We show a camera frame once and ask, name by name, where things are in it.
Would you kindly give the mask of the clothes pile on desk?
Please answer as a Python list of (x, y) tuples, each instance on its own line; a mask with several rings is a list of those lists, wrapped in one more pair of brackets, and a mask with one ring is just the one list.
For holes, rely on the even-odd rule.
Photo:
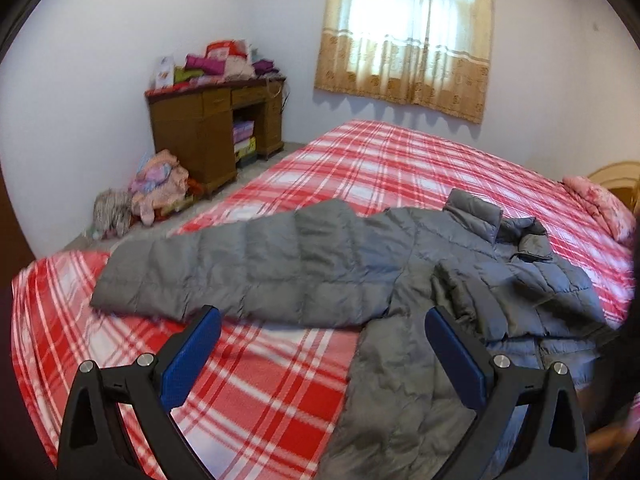
[(261, 56), (246, 40), (219, 40), (209, 44), (202, 55), (187, 54), (183, 64), (174, 69), (174, 85), (198, 86), (281, 76), (276, 63)]

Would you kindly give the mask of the red plaid bed sheet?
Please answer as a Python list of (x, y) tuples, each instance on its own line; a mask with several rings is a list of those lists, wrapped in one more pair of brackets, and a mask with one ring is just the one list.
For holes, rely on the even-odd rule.
[[(340, 198), (360, 214), (438, 209), (453, 188), (536, 217), (553, 250), (583, 268), (605, 317), (620, 321), (631, 293), (628, 250), (556, 181), (513, 162), (386, 122), (346, 122), (282, 159), (186, 224), (187, 231)], [(93, 311), (107, 252), (59, 252), (12, 283), (11, 359), (30, 426), (48, 463), (78, 365), (127, 365), (157, 351), (173, 322)], [(176, 422), (219, 479), (308, 479), (343, 403), (356, 346), (349, 330), (226, 323)]]

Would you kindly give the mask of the boxes under desk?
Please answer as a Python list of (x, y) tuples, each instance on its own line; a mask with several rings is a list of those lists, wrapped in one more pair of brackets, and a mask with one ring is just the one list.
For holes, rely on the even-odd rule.
[(255, 123), (236, 122), (233, 125), (233, 151), (235, 166), (243, 168), (257, 158), (257, 141), (254, 133)]

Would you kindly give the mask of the white card on desk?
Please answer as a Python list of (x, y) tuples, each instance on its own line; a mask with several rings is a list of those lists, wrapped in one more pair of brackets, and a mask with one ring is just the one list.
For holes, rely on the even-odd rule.
[(156, 63), (153, 77), (155, 90), (170, 88), (175, 82), (175, 60), (172, 55), (163, 56)]

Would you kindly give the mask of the cream wooden headboard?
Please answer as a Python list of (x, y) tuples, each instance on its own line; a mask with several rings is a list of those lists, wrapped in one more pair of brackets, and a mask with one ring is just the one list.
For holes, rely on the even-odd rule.
[(636, 214), (639, 211), (639, 176), (640, 162), (623, 160), (596, 170), (588, 178), (609, 190)]

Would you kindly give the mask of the beige window curtain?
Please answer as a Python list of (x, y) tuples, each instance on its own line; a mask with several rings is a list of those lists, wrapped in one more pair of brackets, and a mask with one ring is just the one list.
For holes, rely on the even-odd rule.
[(314, 86), (482, 122), (492, 0), (326, 0)]

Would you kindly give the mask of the brown wooden desk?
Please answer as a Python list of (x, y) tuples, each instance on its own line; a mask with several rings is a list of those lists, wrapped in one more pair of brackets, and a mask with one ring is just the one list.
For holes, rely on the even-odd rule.
[(178, 158), (189, 176), (213, 193), (236, 179), (233, 126), (254, 124), (256, 152), (281, 151), (285, 78), (232, 80), (145, 92), (154, 146)]

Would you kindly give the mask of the clothes pile on floor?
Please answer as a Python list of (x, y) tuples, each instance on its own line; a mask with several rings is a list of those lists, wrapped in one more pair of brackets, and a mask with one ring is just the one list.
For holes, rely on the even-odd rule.
[(163, 150), (145, 159), (126, 188), (110, 188), (96, 196), (89, 236), (93, 240), (122, 238), (141, 223), (154, 226), (184, 211), (205, 195), (178, 158)]

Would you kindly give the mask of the pink floral folded blanket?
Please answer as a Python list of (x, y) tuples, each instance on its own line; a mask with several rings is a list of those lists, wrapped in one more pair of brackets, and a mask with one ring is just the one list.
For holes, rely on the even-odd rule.
[(636, 217), (612, 192), (586, 177), (568, 176), (563, 185), (616, 243), (631, 247)]

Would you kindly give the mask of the grey puffer jacket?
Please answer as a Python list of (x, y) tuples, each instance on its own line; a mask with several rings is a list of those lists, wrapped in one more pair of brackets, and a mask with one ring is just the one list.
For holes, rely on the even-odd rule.
[(445, 308), (491, 353), (565, 363), (577, 387), (614, 333), (585, 272), (534, 218), (460, 190), (442, 210), (360, 217), (341, 200), (119, 246), (91, 305), (183, 321), (209, 304), (228, 318), (360, 331), (321, 479), (429, 479), (472, 414), (424, 332)]

